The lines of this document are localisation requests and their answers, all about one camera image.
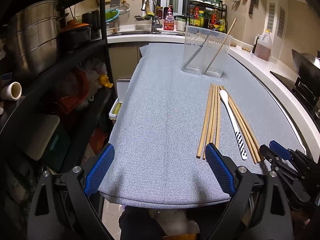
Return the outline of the black spice rack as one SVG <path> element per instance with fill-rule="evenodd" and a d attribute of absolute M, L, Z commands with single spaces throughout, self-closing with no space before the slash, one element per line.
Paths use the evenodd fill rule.
<path fill-rule="evenodd" d="M 188 0 L 186 25 L 227 33 L 227 5 L 221 0 Z"/>

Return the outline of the large steel stockpot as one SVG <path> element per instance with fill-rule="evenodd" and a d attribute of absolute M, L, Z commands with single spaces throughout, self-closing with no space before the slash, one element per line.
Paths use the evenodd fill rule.
<path fill-rule="evenodd" d="M 19 70 L 39 74 L 57 57 L 58 1 L 34 3 L 18 12 L 9 25 L 7 48 L 15 55 Z"/>

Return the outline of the chrome kitchen faucet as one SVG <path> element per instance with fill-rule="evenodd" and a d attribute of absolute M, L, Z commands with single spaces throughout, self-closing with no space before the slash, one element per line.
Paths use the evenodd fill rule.
<path fill-rule="evenodd" d="M 156 14 L 156 0 L 143 0 L 141 11 L 147 12 L 147 5 L 150 5 L 149 1 L 152 2 L 152 10 L 151 10 L 151 32 L 157 33 L 158 29 L 163 28 L 163 25 L 160 22 L 159 17 Z"/>

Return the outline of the ginger root piece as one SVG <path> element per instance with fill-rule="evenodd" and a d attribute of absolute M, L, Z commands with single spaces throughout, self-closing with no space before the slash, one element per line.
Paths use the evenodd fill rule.
<path fill-rule="evenodd" d="M 244 50 L 244 51 L 247 51 L 249 53 L 251 52 L 251 50 L 249 48 L 247 48 L 247 47 L 242 47 L 241 49 Z"/>

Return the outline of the hanging dark cleaver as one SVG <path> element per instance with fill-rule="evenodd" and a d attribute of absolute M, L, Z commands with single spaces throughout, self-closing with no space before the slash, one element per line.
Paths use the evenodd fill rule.
<path fill-rule="evenodd" d="M 249 11 L 248 11 L 248 14 L 249 15 L 252 15 L 253 14 L 253 7 L 254 5 L 256 4 L 257 0 L 251 0 L 250 1 L 250 5 L 249 5 Z"/>

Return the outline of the white pedal trash bin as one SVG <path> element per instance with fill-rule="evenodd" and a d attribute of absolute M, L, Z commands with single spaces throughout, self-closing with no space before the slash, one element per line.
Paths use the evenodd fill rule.
<path fill-rule="evenodd" d="M 117 88 L 117 98 L 109 112 L 109 118 L 112 120 L 112 121 L 116 121 L 117 119 L 117 116 L 119 114 L 119 111 L 120 111 L 120 108 L 121 108 L 121 105 L 125 99 L 125 95 L 126 95 L 126 92 L 127 92 L 127 89 L 129 87 L 129 84 L 130 84 L 130 80 L 128 79 L 120 79 L 120 80 L 117 80 L 116 82 L 116 88 Z"/>

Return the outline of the clear plastic utensil holder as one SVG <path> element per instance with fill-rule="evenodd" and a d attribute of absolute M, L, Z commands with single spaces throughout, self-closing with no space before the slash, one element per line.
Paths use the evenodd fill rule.
<path fill-rule="evenodd" d="M 187 68 L 182 67 L 182 70 L 187 73 L 204 75 L 203 73 L 205 69 L 207 68 L 211 59 L 217 53 L 217 50 L 219 49 L 219 46 L 221 45 L 225 37 L 226 37 L 225 33 L 215 31 L 212 35 L 210 35 L 204 48 L 200 51 L 197 57 L 187 66 Z M 229 35 L 224 46 L 222 47 L 219 54 L 217 55 L 216 59 L 213 61 L 212 65 L 208 69 L 208 72 L 205 74 L 206 76 L 220 78 L 223 75 L 223 66 L 227 59 L 231 41 L 232 41 L 232 37 Z"/>

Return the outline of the black metal shelf rack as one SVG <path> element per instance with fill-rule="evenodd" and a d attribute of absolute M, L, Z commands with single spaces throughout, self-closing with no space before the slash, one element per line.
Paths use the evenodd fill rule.
<path fill-rule="evenodd" d="M 1 139 L 90 134 L 114 89 L 105 0 L 1 0 Z"/>

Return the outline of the white jar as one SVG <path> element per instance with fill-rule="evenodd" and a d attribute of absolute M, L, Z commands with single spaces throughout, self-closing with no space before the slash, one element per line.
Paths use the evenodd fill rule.
<path fill-rule="evenodd" d="M 176 30 L 185 31 L 186 20 L 184 18 L 177 18 L 176 20 Z"/>

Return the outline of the black wok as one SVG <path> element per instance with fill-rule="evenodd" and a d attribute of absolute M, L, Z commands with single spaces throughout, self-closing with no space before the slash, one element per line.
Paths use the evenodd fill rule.
<path fill-rule="evenodd" d="M 314 92 L 319 91 L 319 57 L 291 49 L 293 62 L 301 80 Z"/>

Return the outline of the stainless steel sink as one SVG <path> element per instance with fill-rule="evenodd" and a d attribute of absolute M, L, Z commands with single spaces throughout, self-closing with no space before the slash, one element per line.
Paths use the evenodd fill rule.
<path fill-rule="evenodd" d="M 146 31 L 146 30 L 138 30 L 138 31 L 123 31 L 118 33 L 112 33 L 108 35 L 108 37 L 113 36 L 126 36 L 126 35 L 170 35 L 170 36 L 185 36 L 184 33 L 174 32 L 174 31 Z"/>

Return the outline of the white ceramic cup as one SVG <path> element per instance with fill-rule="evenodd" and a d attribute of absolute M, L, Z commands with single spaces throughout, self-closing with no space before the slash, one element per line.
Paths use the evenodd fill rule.
<path fill-rule="evenodd" d="M 14 100 L 17 101 L 22 95 L 22 87 L 20 83 L 13 82 L 5 86 L 1 90 L 1 98 L 3 100 Z"/>

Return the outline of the orange lidded black pot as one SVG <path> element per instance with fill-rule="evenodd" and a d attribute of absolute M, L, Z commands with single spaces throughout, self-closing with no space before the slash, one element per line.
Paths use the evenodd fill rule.
<path fill-rule="evenodd" d="M 57 36 L 57 43 L 61 47 L 75 47 L 81 43 L 90 41 L 91 25 L 88 23 L 76 23 L 75 20 L 67 22 Z"/>

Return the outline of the green teal bowls stack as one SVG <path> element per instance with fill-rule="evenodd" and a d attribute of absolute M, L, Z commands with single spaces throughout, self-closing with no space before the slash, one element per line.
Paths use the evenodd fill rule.
<path fill-rule="evenodd" d="M 105 22 L 109 23 L 119 17 L 120 11 L 118 9 L 109 9 L 105 12 Z"/>

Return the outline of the red dish soap bottle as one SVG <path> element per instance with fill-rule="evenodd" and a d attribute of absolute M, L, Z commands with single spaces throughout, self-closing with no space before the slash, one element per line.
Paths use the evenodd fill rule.
<path fill-rule="evenodd" d="M 164 17 L 163 29 L 174 30 L 174 16 L 173 16 L 171 7 L 168 7 L 167 13 Z"/>

